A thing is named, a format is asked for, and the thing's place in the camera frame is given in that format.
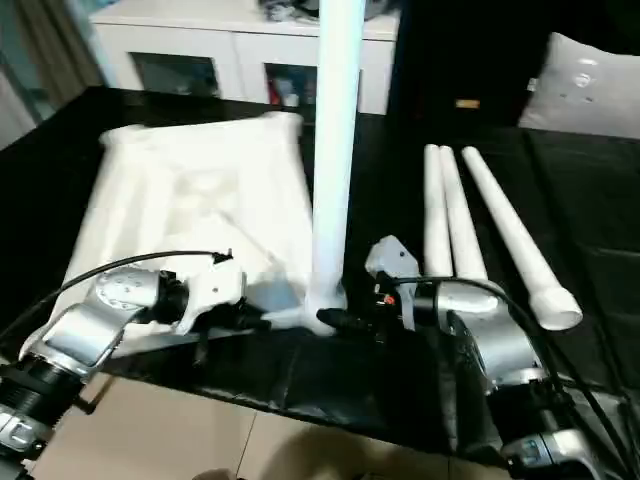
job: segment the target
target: beige floor tile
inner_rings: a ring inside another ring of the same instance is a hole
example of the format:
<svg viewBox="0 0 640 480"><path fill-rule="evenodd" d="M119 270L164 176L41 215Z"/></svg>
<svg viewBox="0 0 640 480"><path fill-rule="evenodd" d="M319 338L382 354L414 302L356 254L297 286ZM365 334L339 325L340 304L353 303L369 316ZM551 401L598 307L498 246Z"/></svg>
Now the beige floor tile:
<svg viewBox="0 0 640 480"><path fill-rule="evenodd" d="M506 470L455 458L451 459L449 469L451 480L511 480Z"/></svg>
<svg viewBox="0 0 640 480"><path fill-rule="evenodd" d="M32 474L191 480L212 468L236 471L254 418L251 409L118 379L93 415L69 412Z"/></svg>
<svg viewBox="0 0 640 480"><path fill-rule="evenodd" d="M247 480L447 480L448 459L276 415L258 413L239 476Z"/></svg>

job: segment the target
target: cabinet door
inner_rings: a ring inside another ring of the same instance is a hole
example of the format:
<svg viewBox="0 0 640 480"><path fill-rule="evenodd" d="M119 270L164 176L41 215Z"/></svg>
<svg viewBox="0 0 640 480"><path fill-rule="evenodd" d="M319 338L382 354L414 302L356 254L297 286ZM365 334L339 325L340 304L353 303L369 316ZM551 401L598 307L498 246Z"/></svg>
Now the cabinet door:
<svg viewBox="0 0 640 480"><path fill-rule="evenodd" d="M95 27L120 88L244 100L231 32Z"/></svg>
<svg viewBox="0 0 640 480"><path fill-rule="evenodd" d="M246 99L289 106L315 103L319 40L291 35L235 34ZM364 41L358 110L384 114L392 42Z"/></svg>

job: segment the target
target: white pillow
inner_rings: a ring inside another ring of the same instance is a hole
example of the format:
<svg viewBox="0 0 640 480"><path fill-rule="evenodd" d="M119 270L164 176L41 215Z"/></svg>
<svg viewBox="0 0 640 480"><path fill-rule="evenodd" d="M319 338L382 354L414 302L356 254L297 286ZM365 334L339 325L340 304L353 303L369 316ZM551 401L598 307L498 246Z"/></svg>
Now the white pillow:
<svg viewBox="0 0 640 480"><path fill-rule="evenodd" d="M521 127L640 138L640 57L553 33Z"/></svg>

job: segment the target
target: curtain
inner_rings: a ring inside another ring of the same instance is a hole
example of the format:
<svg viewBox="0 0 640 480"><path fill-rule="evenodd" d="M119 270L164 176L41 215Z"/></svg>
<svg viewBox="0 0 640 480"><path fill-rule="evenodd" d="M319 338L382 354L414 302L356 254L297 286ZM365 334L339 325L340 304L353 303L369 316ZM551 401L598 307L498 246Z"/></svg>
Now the curtain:
<svg viewBox="0 0 640 480"><path fill-rule="evenodd" d="M20 34L54 107L104 84L63 0L15 0L15 9Z"/></svg>
<svg viewBox="0 0 640 480"><path fill-rule="evenodd" d="M0 150L36 126L10 77L8 66L0 53Z"/></svg>

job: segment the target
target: black tabletop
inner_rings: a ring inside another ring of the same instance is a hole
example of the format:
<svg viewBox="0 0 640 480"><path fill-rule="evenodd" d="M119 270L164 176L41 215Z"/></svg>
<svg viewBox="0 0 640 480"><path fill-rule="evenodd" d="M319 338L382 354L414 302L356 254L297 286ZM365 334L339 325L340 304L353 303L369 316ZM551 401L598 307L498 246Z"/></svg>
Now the black tabletop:
<svg viewBox="0 0 640 480"><path fill-rule="evenodd" d="M124 125L233 120L273 107L216 99L90 89L0 152L3 320L64 277L103 149L100 135ZM349 204L344 284L354 308L371 280L370 247L393 234L421 258L423 148L476 146L585 319L554 336L614 415L621 394L640 397L640 143L522 129L429 132L359 115ZM313 127L300 139L312 187ZM519 303L527 295L478 192L459 162L491 280ZM15 353L40 318L5 340ZM473 456L495 440L482 392L464 365L443 367L435 334L390 345L303 330L211 342L193 368L186 345L112 362L110 371L262 410L338 425L430 452ZM615 355L606 355L604 346Z"/></svg>

